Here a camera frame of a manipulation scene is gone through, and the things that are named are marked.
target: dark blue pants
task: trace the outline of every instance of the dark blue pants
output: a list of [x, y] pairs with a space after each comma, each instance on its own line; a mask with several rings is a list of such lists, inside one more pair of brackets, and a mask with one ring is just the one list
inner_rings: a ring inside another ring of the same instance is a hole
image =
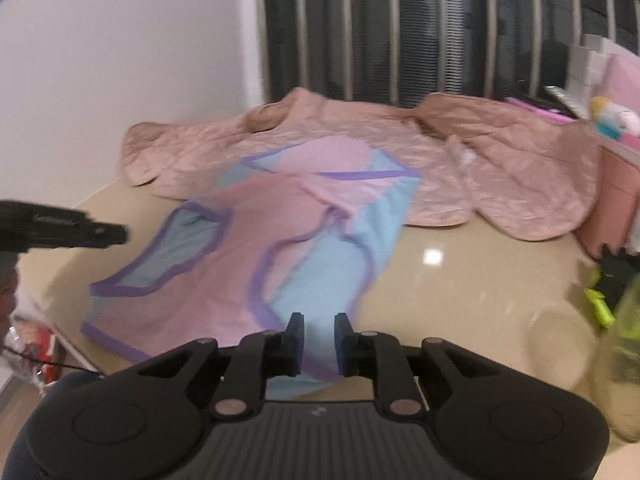
[[[58, 395], [64, 395], [65, 392], [84, 384], [93, 383], [100, 380], [97, 375], [88, 372], [74, 372], [62, 377], [43, 399], [42, 403], [50, 402], [51, 399]], [[35, 460], [29, 452], [27, 446], [26, 428], [31, 419], [27, 420], [25, 425], [18, 433], [14, 445], [9, 452], [2, 473], [2, 480], [42, 480], [43, 476], [38, 470]]]

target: pink blanket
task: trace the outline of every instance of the pink blanket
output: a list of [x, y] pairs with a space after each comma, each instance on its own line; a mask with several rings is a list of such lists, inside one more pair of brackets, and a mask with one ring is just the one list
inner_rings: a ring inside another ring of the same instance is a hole
[[297, 88], [228, 121], [141, 123], [124, 137], [122, 167], [132, 185], [185, 200], [241, 156], [345, 134], [421, 172], [410, 225], [457, 225], [475, 209], [514, 238], [544, 240], [578, 227], [596, 198], [600, 152], [585, 121], [557, 124], [510, 104], [444, 94], [405, 110]]

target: transparent bottle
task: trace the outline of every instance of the transparent bottle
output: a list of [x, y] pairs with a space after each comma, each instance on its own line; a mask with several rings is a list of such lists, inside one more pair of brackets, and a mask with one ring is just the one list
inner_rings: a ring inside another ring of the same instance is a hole
[[626, 442], [640, 441], [640, 274], [600, 341], [590, 378], [593, 400], [611, 430]]

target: window bar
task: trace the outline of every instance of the window bar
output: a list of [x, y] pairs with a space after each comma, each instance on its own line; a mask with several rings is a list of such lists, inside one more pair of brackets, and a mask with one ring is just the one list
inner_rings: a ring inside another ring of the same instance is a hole
[[574, 19], [574, 44], [580, 45], [582, 41], [582, 7], [580, 0], [571, 0], [571, 4]]
[[640, 1], [634, 0], [636, 4], [636, 30], [638, 31], [638, 54], [640, 54]]
[[264, 0], [256, 0], [258, 35], [260, 38], [260, 54], [262, 62], [262, 97], [271, 102], [271, 79], [269, 72], [269, 40], [267, 35], [267, 11]]
[[484, 97], [494, 96], [495, 53], [498, 43], [498, 3], [486, 0], [486, 65], [484, 67]]
[[607, 2], [607, 24], [609, 25], [609, 39], [616, 41], [616, 6], [613, 0]]
[[300, 85], [309, 88], [309, 37], [306, 28], [306, 0], [296, 0], [298, 30], [298, 78]]
[[438, 0], [438, 92], [444, 92], [447, 83], [447, 0]]
[[398, 104], [398, 79], [400, 72], [400, 0], [389, 0], [390, 27], [390, 76], [389, 95], [391, 104]]
[[344, 100], [353, 101], [353, 23], [351, 0], [342, 0], [342, 78]]
[[542, 0], [531, 0], [533, 13], [533, 45], [531, 51], [531, 74], [529, 97], [538, 94], [540, 85], [540, 58], [542, 56]]

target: hand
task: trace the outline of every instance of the hand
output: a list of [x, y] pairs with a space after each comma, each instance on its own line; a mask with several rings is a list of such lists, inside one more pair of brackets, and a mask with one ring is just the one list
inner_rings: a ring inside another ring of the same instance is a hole
[[18, 273], [9, 277], [7, 283], [0, 283], [0, 344], [9, 330], [9, 314], [15, 308], [15, 289], [18, 286]]

